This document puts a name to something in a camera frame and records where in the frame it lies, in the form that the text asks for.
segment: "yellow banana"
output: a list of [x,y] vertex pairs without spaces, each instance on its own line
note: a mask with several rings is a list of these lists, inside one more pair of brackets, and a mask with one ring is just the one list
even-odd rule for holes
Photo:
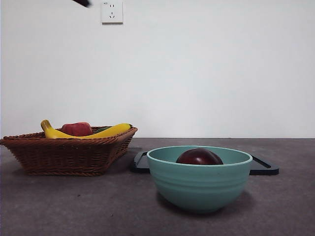
[[72,136],[72,135],[68,135],[68,134],[65,134],[59,130],[54,129],[51,126],[50,122],[46,119],[40,123],[40,126],[44,130],[45,137],[47,139],[58,139],[58,138],[99,139],[99,138],[107,138],[107,137],[115,136],[116,134],[120,134],[122,132],[125,132],[131,128],[130,124],[121,123],[121,124],[114,125],[108,129],[103,130],[103,131],[96,133],[96,134],[91,134],[88,136]]

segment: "dark red apple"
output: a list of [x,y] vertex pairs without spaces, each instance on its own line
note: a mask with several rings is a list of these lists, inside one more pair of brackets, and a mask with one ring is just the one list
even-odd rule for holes
[[183,152],[176,163],[194,165],[222,165],[223,162],[215,153],[205,148],[194,148]]

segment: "wicker basket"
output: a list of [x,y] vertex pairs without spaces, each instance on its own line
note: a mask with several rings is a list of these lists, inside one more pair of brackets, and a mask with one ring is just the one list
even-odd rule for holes
[[40,132],[5,136],[0,144],[11,151],[27,175],[100,176],[127,152],[137,130],[132,127],[100,139],[46,139],[45,133]]

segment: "teal bowl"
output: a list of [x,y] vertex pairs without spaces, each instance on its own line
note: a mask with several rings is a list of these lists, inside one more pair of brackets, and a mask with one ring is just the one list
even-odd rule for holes
[[[176,163],[193,148],[206,148],[223,165]],[[151,176],[158,192],[172,204],[196,213],[216,211],[243,192],[251,170],[252,156],[243,151],[209,146],[171,146],[147,152]]]

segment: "apple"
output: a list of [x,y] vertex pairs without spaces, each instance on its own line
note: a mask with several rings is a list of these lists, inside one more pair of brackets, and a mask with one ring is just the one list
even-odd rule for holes
[[61,132],[73,136],[88,136],[93,134],[92,128],[87,122],[64,124],[61,128]]
[[219,156],[205,148],[194,148],[183,152],[176,163],[194,165],[223,165]]

